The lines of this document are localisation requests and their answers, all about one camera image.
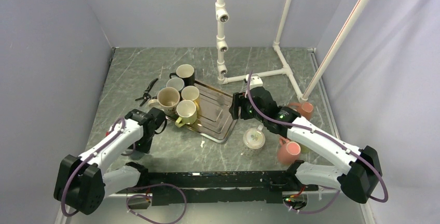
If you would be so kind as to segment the yellow mug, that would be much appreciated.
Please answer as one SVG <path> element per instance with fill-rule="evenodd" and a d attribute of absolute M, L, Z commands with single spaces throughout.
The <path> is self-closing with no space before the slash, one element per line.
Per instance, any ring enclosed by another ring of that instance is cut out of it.
<path fill-rule="evenodd" d="M 196 109 L 199 110 L 200 105 L 200 91 L 195 86 L 186 86 L 181 91 L 181 97 L 183 100 L 190 100 L 195 103 Z"/>

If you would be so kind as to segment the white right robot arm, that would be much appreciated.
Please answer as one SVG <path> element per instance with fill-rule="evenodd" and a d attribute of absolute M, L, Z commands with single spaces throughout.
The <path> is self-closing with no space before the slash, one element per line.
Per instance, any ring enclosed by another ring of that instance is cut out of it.
<path fill-rule="evenodd" d="M 233 119 L 256 119 L 271 133 L 297 142 L 321 155 L 330 165 L 294 162 L 286 184 L 292 190 L 319 185 L 342 191 L 357 203 L 369 199 L 385 203 L 388 189 L 382 178 L 379 155 L 371 146 L 360 148 L 316 127 L 298 111 L 279 106 L 257 76 L 248 74 L 246 90 L 233 94 L 229 109 Z"/>

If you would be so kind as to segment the lime green faceted mug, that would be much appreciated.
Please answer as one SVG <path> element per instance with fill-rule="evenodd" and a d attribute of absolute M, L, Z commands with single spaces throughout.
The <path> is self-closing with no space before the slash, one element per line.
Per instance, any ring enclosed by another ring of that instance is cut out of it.
<path fill-rule="evenodd" d="M 177 127 L 194 124 L 197 120 L 198 109 L 195 102 L 182 100 L 176 107 L 178 118 L 175 121 Z"/>

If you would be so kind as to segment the beige teal patterned mug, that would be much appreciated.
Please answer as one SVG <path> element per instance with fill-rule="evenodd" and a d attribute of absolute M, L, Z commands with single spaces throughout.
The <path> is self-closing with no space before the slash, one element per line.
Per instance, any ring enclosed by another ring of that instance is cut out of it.
<path fill-rule="evenodd" d="M 155 99 L 147 103 L 147 107 L 156 107 L 161 109 L 167 116 L 176 114 L 176 107 L 180 102 L 180 93 L 172 87 L 161 89 Z"/>

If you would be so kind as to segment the blue floral mug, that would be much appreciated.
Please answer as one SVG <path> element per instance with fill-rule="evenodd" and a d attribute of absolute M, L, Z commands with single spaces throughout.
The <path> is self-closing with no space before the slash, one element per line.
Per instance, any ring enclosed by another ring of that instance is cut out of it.
<path fill-rule="evenodd" d="M 181 93 L 182 90 L 185 88 L 185 82 L 183 79 L 181 79 L 179 77 L 174 77 L 174 78 L 171 78 L 167 81 L 166 87 L 174 88 L 179 93 Z"/>

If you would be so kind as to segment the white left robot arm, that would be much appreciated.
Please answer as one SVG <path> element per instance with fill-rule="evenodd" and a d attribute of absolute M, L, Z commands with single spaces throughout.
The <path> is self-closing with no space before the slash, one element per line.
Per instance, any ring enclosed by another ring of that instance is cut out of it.
<path fill-rule="evenodd" d="M 144 166 L 130 162 L 113 172 L 107 169 L 120 156 L 128 156 L 127 149 L 149 153 L 154 135 L 166 126 L 162 110 L 153 107 L 145 113 L 133 109 L 118 118 L 98 144 L 76 157 L 67 155 L 60 163 L 53 193 L 63 215 L 89 215 L 104 198 L 122 189 L 144 192 L 149 186 Z"/>

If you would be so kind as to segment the black white-lined mug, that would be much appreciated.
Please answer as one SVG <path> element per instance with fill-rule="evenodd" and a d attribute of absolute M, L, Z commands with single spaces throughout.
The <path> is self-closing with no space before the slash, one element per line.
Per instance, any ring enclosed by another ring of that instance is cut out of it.
<path fill-rule="evenodd" d="M 170 79 L 173 77 L 183 79 L 185 86 L 193 86 L 195 84 L 195 69 L 190 64 L 182 64 L 175 72 L 169 74 Z"/>

